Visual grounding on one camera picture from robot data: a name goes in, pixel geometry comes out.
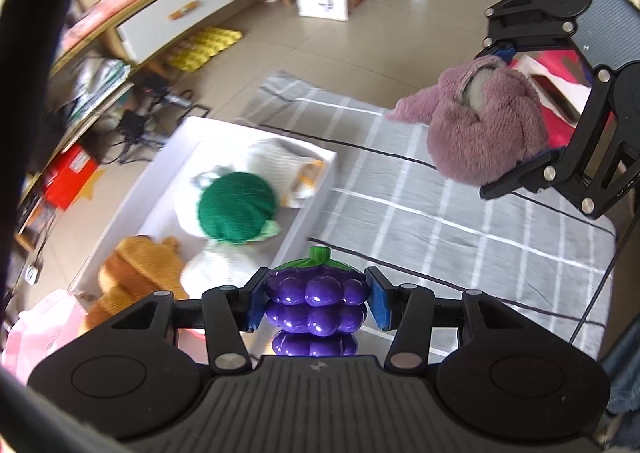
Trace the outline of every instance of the pink plush toy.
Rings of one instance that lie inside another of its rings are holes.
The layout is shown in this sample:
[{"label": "pink plush toy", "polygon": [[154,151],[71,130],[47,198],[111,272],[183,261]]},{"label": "pink plush toy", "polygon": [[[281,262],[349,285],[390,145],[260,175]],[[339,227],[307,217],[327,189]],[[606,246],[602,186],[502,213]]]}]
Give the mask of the pink plush toy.
[{"label": "pink plush toy", "polygon": [[438,83],[402,98],[386,117],[429,125],[438,171],[483,186],[547,149],[538,93],[497,56],[447,69]]}]

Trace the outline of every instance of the gray plaid blanket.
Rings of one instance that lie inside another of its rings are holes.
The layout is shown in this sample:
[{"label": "gray plaid blanket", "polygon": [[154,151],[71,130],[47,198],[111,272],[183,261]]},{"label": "gray plaid blanket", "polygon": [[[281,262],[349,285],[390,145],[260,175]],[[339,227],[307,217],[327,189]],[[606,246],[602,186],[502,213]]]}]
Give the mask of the gray plaid blanket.
[{"label": "gray plaid blanket", "polygon": [[[483,201],[478,188],[441,176],[427,152],[427,126],[388,122],[385,109],[279,72],[238,122],[309,141],[338,155],[338,177],[310,245],[395,285],[418,283],[439,297],[481,289],[568,339],[615,247],[606,218],[584,218],[555,190]],[[610,287],[575,345],[598,353]],[[367,319],[358,353],[384,358],[393,333]],[[457,348],[453,329],[434,330],[430,361]]]}]

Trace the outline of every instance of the brown plush toy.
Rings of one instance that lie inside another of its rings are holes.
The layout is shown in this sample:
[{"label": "brown plush toy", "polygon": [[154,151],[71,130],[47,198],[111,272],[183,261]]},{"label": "brown plush toy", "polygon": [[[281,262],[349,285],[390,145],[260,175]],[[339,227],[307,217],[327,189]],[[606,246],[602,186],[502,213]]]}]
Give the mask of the brown plush toy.
[{"label": "brown plush toy", "polygon": [[184,261],[179,245],[175,237],[155,243],[141,235],[120,242],[100,268],[98,284],[103,294],[89,309],[80,334],[156,290],[170,290],[175,299],[187,299],[180,285]]}]

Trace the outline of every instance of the yellow star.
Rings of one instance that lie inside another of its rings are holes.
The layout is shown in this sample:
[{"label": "yellow star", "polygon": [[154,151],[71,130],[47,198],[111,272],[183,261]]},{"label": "yellow star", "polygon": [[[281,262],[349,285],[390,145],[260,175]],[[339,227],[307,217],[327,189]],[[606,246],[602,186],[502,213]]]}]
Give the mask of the yellow star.
[{"label": "yellow star", "polygon": [[93,175],[91,177],[89,177],[87,182],[84,183],[84,186],[82,186],[82,188],[80,189],[80,191],[76,195],[76,198],[74,198],[74,201],[71,202],[71,204],[74,204],[75,202],[78,201],[79,198],[82,198],[82,197],[86,198],[87,200],[93,200],[94,199],[95,182],[102,175],[104,175],[106,172],[107,172],[107,170],[105,168],[98,168],[98,170],[95,170]]}]

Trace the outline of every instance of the red box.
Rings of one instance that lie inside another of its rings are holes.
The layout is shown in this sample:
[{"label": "red box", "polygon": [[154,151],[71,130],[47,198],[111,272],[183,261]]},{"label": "red box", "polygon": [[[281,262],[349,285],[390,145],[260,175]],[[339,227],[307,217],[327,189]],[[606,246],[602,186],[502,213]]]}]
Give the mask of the red box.
[{"label": "red box", "polygon": [[97,168],[96,160],[80,144],[74,144],[55,156],[44,171],[44,198],[66,210]]}]

